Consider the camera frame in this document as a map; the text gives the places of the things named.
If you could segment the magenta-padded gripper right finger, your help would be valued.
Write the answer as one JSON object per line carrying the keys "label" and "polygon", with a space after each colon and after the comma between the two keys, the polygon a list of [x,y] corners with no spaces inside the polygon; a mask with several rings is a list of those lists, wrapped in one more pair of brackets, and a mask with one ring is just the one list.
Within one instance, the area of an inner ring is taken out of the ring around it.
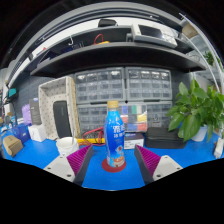
{"label": "magenta-padded gripper right finger", "polygon": [[135,145],[134,155],[137,159],[145,184],[160,180],[182,169],[182,167],[168,155],[159,156],[139,145]]}

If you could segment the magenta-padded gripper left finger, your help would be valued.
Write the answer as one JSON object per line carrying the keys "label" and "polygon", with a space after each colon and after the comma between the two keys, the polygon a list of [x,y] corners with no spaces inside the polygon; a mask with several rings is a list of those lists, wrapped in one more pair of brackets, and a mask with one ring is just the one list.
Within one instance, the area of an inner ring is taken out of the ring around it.
{"label": "magenta-padded gripper left finger", "polygon": [[44,170],[81,186],[92,156],[93,145],[90,144],[67,157],[58,156]]}

